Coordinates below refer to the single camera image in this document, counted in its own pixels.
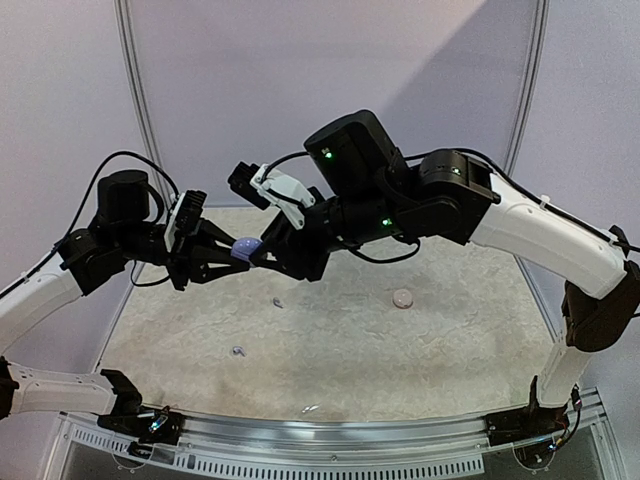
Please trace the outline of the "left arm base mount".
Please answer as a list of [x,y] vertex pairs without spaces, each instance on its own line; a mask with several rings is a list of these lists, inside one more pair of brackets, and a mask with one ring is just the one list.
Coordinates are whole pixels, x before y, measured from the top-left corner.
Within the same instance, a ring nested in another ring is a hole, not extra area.
[[176,446],[186,417],[169,406],[161,409],[140,407],[133,413],[100,415],[97,425],[105,430],[135,437],[142,444]]

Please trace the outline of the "lavender earbud charging case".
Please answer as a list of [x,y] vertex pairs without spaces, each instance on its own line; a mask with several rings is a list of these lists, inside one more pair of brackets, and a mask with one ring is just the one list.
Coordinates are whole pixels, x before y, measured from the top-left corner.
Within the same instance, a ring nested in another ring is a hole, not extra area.
[[234,241],[231,246],[231,257],[246,263],[251,262],[251,256],[262,246],[262,241],[253,237],[242,237]]

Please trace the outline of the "pink earbud charging case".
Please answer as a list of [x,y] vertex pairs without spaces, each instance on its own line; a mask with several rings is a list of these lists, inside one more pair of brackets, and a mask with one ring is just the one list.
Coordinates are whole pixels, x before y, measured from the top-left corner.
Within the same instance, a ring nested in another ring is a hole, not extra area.
[[407,289],[398,289],[393,292],[392,302],[399,309],[411,308],[414,304],[413,294]]

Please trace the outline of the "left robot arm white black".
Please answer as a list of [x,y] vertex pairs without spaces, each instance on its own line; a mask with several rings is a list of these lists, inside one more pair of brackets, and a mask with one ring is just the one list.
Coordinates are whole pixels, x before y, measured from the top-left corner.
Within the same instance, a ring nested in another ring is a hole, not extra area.
[[[30,273],[1,294],[1,349],[63,306],[88,296],[122,273],[130,261],[166,269],[179,291],[246,272],[234,238],[202,218],[205,193],[188,190],[171,211],[142,170],[122,170],[99,180],[90,225],[58,241]],[[1,361],[1,415],[30,411],[110,415],[128,434],[148,426],[142,396],[118,370],[74,375],[33,370]]]

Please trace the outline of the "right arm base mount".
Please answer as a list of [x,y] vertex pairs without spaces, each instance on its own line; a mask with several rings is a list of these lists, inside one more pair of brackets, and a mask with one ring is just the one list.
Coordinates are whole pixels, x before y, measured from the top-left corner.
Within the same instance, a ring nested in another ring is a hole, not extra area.
[[576,413],[573,424],[567,414],[567,406],[543,408],[533,399],[527,406],[487,414],[483,421],[491,446],[516,443],[534,437],[547,438],[554,432],[561,432],[559,438],[551,441],[551,450],[565,445],[577,431],[581,419],[583,402],[580,396],[570,402]]

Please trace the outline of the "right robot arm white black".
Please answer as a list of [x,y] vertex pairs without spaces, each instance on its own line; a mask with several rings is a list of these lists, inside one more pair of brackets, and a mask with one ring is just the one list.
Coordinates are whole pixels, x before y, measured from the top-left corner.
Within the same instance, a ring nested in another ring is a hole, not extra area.
[[331,188],[329,199],[277,163],[249,176],[259,205],[279,211],[262,236],[276,270],[315,281],[334,251],[358,254],[387,237],[411,246],[441,237],[521,257],[564,279],[566,334],[518,412],[524,435],[554,422],[590,357],[617,342],[638,308],[639,268],[622,230],[593,227],[529,193],[479,152],[441,148],[405,157],[369,110],[327,124],[302,152]]

